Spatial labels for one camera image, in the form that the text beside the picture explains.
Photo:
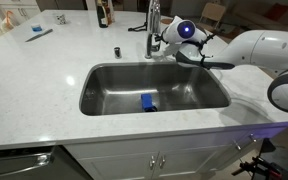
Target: dark bottle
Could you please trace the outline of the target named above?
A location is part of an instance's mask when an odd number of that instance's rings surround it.
[[[97,19],[98,19],[98,24],[100,28],[108,27],[106,11],[102,4],[102,0],[97,1]]]

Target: white countertop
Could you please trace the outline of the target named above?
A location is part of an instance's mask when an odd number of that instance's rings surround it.
[[[156,60],[144,58],[146,32],[127,32],[142,25],[145,14],[116,12],[116,23],[101,29],[94,11],[62,12],[69,24],[55,25],[53,11],[44,11],[0,37],[0,149],[288,125],[288,114],[267,99],[272,79],[252,66],[212,70],[231,97],[226,108],[86,116],[79,100],[93,66]],[[54,31],[25,43],[35,34],[32,23]],[[116,46],[122,59],[114,58]],[[215,38],[208,43],[208,53],[225,46]]]

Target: faucet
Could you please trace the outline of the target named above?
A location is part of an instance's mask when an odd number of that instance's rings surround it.
[[[157,52],[160,49],[160,44],[152,45],[152,38],[154,35],[158,35],[161,32],[161,6],[159,0],[150,0],[147,14],[147,37],[146,37],[146,51],[145,58],[151,59],[152,52]]]

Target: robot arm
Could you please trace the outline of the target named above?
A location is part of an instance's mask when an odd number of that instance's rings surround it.
[[[163,41],[181,43],[176,53],[180,65],[232,69],[249,64],[278,73],[279,77],[268,88],[268,99],[278,109],[288,112],[288,32],[247,31],[233,39],[220,53],[205,55],[203,45],[211,39],[193,22],[178,17],[162,33]]]

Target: stainless steel sink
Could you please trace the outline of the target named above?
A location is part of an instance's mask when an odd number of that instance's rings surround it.
[[[175,63],[101,64],[86,80],[80,109],[90,116],[141,113],[141,94],[149,93],[158,111],[219,108],[230,99],[203,68]]]

